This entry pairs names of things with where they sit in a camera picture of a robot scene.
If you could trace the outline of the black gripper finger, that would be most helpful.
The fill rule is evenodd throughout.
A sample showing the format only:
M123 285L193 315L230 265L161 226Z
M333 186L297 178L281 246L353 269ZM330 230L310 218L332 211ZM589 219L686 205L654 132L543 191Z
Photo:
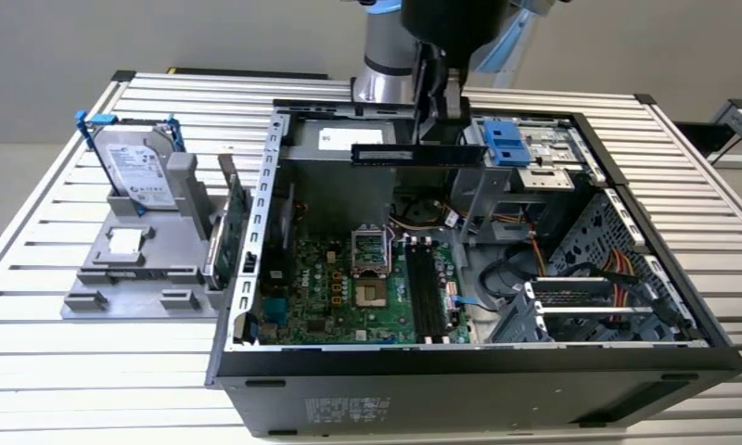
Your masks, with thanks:
M468 125L468 106L461 93L461 71L448 69L441 90L433 94L431 125L432 139L439 143L456 143Z
M432 133L445 115L443 98L445 76L441 50L433 44L419 42L413 68L413 141L416 143L440 140L440 136Z

